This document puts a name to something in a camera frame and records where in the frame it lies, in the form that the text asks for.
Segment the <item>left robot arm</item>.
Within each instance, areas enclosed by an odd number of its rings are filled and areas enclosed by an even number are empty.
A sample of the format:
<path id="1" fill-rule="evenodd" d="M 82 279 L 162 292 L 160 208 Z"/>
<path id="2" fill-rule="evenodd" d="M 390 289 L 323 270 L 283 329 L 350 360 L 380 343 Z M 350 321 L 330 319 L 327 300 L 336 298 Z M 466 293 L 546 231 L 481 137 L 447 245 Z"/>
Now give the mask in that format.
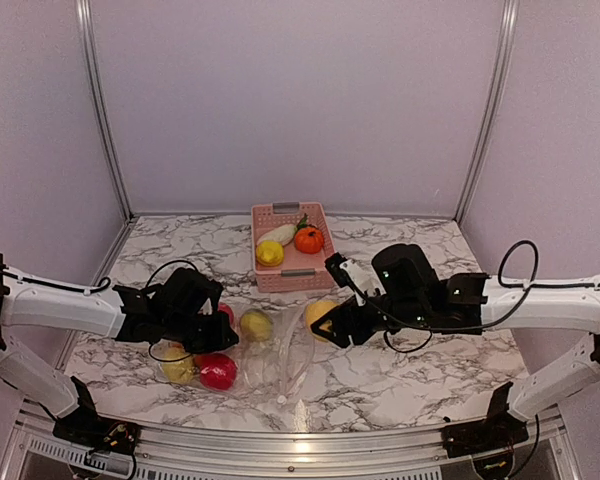
<path id="1" fill-rule="evenodd" d="M 219 308 L 223 287 L 179 261 L 162 283 L 141 288 L 103 280 L 96 286 L 52 281 L 7 266 L 0 254 L 0 379 L 39 403 L 86 445 L 105 438 L 106 423 L 79 381 L 50 366 L 11 332 L 15 326 L 81 331 L 125 343 L 179 343 L 189 354 L 239 342 Z"/>

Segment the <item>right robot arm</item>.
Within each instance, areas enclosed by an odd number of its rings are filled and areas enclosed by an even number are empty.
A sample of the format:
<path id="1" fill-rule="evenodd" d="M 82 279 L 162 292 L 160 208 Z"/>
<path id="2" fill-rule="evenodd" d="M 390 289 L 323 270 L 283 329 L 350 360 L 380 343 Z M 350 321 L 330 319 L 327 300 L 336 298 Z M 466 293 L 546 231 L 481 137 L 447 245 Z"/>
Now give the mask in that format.
<path id="1" fill-rule="evenodd" d="M 326 268 L 353 296 L 310 325 L 316 336 L 341 348 L 374 334 L 401 329 L 430 334 L 479 335 L 499 329 L 584 332 L 570 351 L 521 382 L 492 394 L 475 438 L 495 448 L 539 411 L 600 381 L 600 275 L 572 281 L 508 280 L 502 275 L 460 273 L 441 279 L 415 244 L 391 245 L 372 259 L 369 277 L 336 253 Z"/>

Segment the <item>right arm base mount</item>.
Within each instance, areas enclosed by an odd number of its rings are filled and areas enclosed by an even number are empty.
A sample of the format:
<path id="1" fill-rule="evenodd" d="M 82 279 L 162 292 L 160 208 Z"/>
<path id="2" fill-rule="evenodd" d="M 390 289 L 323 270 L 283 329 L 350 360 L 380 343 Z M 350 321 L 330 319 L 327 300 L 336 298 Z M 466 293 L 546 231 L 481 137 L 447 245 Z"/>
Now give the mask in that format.
<path id="1" fill-rule="evenodd" d="M 526 422 L 509 412 L 511 381 L 492 394 L 483 419 L 448 424 L 441 429 L 443 448 L 449 458 L 513 447 L 529 439 Z"/>

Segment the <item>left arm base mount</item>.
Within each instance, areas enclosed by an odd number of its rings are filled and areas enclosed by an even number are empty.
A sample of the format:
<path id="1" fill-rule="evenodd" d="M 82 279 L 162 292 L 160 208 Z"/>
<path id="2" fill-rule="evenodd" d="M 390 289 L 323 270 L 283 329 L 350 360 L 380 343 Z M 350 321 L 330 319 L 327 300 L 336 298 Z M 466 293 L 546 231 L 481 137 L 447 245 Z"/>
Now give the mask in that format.
<path id="1" fill-rule="evenodd" d="M 78 407 L 65 417 L 57 417 L 53 435 L 89 447 L 94 451 L 134 453 L 140 434 L 136 423 L 101 416 L 87 386 L 77 377 L 71 381 L 77 390 Z"/>

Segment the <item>clear zip top bag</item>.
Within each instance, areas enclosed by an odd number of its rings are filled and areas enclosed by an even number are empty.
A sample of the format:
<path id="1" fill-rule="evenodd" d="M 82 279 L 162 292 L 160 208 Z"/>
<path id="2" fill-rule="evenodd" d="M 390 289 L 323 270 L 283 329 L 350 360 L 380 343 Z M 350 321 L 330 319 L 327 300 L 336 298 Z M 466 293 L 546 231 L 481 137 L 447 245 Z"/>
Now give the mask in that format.
<path id="1" fill-rule="evenodd" d="M 239 343 L 219 353 L 227 355 L 237 365 L 234 385 L 227 391 L 207 388 L 201 384 L 196 366 L 195 380 L 181 386 L 240 399 L 258 397 L 277 401 L 280 395 L 288 399 L 305 380 L 316 350 L 316 341 L 305 324 L 306 306 L 291 306 L 280 311 L 259 309 L 246 304 L 230 308 L 234 313 L 234 324 L 231 326 L 239 336 Z M 264 311 L 272 319 L 273 334 L 268 341 L 249 341 L 241 333 L 240 318 L 248 310 Z M 171 382 L 164 375 L 161 363 L 163 352 L 169 346 L 179 346 L 185 351 L 181 344 L 166 340 L 149 348 L 149 357 L 156 362 L 158 378 L 167 383 Z"/>

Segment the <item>orange fake pumpkin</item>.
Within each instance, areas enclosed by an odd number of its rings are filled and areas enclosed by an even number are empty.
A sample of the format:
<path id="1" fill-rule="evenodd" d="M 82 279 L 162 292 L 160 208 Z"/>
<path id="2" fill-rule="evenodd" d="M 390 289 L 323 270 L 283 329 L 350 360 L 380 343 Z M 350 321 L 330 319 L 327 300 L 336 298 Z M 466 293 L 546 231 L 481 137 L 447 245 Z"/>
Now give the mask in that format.
<path id="1" fill-rule="evenodd" d="M 324 246 L 322 231 L 314 226 L 299 229 L 294 237 L 295 248 L 304 254 L 317 254 Z"/>

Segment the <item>yellow fake lemon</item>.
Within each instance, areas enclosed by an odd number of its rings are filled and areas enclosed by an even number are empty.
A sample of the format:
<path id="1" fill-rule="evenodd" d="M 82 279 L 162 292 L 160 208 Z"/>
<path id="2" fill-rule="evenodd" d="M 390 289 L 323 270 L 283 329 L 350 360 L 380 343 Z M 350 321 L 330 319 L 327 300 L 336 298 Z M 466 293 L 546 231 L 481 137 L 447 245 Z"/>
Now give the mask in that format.
<path id="1" fill-rule="evenodd" d="M 284 246 L 277 241 L 265 240 L 256 247 L 255 258 L 264 267 L 276 267 L 284 261 Z"/>

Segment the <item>peach fake fruit with leaf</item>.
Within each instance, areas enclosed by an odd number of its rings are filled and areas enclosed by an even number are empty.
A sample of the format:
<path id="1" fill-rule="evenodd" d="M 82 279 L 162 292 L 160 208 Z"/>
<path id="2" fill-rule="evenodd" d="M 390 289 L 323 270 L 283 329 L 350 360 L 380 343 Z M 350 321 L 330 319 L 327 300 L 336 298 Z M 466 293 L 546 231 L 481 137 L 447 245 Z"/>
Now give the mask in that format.
<path id="1" fill-rule="evenodd" d="M 326 313 L 338 307 L 339 304 L 332 300 L 318 300 L 310 303 L 304 311 L 305 323 L 308 329 L 311 329 L 311 325 L 322 318 Z"/>

